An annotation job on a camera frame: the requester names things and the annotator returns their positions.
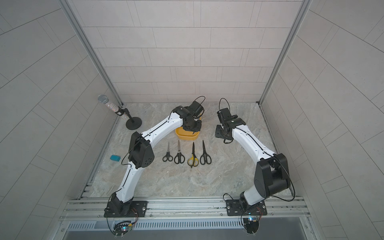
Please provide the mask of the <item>yellow plastic storage box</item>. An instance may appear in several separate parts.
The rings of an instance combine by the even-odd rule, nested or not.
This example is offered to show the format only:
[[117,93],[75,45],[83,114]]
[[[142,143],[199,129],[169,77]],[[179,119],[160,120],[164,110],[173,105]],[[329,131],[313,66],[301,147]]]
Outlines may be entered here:
[[191,132],[184,130],[183,127],[179,127],[175,129],[175,133],[180,140],[195,141],[198,138],[200,131]]

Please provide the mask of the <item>black bladed black scissors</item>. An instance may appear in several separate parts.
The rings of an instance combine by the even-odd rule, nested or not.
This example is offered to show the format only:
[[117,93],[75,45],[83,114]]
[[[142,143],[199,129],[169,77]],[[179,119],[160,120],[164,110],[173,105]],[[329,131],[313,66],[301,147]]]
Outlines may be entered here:
[[200,157],[200,164],[201,165],[210,165],[212,163],[212,158],[210,155],[208,155],[207,151],[206,151],[206,146],[205,146],[205,142],[203,141],[203,154],[201,155]]

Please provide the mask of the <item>yellow handled scissors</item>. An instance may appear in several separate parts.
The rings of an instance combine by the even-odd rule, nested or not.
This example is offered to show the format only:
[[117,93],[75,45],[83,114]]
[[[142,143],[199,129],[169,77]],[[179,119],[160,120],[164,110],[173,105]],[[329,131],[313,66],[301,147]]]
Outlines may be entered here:
[[197,167],[199,165],[199,160],[198,160],[198,158],[196,157],[196,154],[195,154],[195,143],[193,143],[192,157],[188,159],[188,165],[191,168]]

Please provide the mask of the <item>large black handled scissors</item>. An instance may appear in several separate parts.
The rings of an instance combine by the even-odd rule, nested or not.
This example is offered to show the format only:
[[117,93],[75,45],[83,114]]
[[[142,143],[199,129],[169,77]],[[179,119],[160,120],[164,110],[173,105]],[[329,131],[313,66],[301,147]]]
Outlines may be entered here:
[[180,141],[178,141],[178,152],[176,156],[174,157],[175,164],[183,164],[185,162],[185,156],[181,153],[181,144]]

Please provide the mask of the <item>small black handled scissors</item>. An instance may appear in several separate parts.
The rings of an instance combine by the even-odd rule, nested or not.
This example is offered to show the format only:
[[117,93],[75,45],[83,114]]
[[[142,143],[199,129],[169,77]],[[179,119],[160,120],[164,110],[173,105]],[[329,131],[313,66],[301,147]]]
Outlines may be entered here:
[[168,147],[167,147],[167,152],[166,152],[166,155],[162,158],[162,161],[163,162],[172,162],[173,161],[173,156],[171,156],[171,153],[170,153],[170,143],[168,143]]

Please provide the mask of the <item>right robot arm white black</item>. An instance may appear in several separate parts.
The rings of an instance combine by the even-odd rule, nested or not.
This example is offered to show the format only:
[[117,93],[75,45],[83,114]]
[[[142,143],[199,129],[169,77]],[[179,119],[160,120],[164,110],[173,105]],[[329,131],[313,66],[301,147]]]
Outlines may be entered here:
[[292,180],[286,156],[276,154],[262,144],[245,121],[232,115],[229,108],[220,109],[217,115],[221,124],[217,125],[216,138],[223,139],[225,144],[226,141],[237,141],[256,165],[253,186],[240,195],[240,209],[251,211],[263,200],[289,189]]

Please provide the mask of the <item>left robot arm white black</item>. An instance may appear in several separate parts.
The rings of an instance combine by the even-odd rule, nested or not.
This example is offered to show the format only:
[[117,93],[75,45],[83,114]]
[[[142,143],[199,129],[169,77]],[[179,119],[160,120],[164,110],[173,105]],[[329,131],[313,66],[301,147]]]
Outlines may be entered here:
[[182,127],[188,132],[199,132],[202,127],[201,115],[203,106],[193,101],[190,106],[177,106],[169,116],[149,130],[131,136],[128,151],[128,167],[120,185],[120,189],[111,195],[105,208],[104,217],[128,217],[131,213],[135,188],[144,171],[155,159],[153,147],[169,133]]

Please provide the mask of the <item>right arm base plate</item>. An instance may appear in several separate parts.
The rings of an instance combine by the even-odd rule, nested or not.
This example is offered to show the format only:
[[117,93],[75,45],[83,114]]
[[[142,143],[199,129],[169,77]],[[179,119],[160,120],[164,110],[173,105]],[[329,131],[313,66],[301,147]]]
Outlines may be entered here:
[[237,199],[225,200],[228,216],[266,216],[268,214],[265,202],[248,205]]

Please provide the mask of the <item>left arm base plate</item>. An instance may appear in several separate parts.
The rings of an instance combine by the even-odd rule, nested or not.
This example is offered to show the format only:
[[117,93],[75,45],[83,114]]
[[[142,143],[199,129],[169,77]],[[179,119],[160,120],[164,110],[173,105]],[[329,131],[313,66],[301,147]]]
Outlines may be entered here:
[[119,201],[109,201],[105,208],[105,218],[134,218],[144,217],[148,201],[128,201],[121,204]]

